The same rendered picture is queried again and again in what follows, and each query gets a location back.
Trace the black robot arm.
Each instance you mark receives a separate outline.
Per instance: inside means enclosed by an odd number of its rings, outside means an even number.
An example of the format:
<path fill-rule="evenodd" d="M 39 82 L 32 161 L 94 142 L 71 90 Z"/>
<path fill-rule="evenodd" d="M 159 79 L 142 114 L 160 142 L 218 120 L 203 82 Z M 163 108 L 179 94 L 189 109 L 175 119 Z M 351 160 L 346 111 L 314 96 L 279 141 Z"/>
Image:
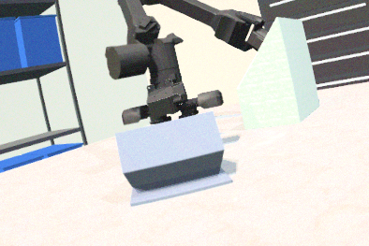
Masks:
<path fill-rule="evenodd" d="M 218 9 L 198 0 L 118 0 L 127 25 L 125 45 L 106 48 L 107 67 L 115 79 L 142 75 L 179 67 L 175 47 L 184 41 L 174 33 L 158 38 L 161 25 L 147 16 L 146 6 L 163 5 L 202 22 L 214 30 L 214 37 L 241 51 L 259 51 L 269 33 L 262 26 L 262 17 L 234 9 Z M 246 37 L 254 24 L 249 38 Z M 188 101 L 184 83 L 165 80 L 165 87 L 147 86 L 147 106 L 152 119 L 175 114 L 179 105 Z M 148 88 L 150 87 L 150 88 Z"/>

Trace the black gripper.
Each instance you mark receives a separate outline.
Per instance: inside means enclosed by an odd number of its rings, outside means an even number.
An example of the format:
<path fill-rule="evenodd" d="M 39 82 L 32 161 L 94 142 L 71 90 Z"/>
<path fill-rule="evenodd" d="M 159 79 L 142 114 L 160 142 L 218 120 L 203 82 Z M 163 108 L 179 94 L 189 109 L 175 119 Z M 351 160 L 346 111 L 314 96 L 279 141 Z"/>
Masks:
<path fill-rule="evenodd" d="M 165 69 L 150 73 L 150 84 L 153 84 L 156 89 L 165 87 L 165 80 L 172 80 L 173 84 L 182 81 L 182 75 L 180 72 L 180 67 Z M 197 107 L 203 109 L 210 109 L 222 106 L 224 104 L 224 99 L 222 92 L 219 90 L 213 90 L 210 92 L 200 93 L 198 97 L 188 99 L 187 102 L 179 105 L 179 110 L 182 115 L 178 118 L 185 118 L 193 115 L 197 115 L 199 111 Z M 172 121 L 171 116 L 161 116 L 159 119 L 152 119 L 151 113 L 147 105 L 134 107 L 131 109 L 126 109 L 122 113 L 122 120 L 124 125 L 129 125 L 133 123 L 138 123 L 140 120 L 147 119 L 150 117 L 149 124 L 158 124 Z"/>

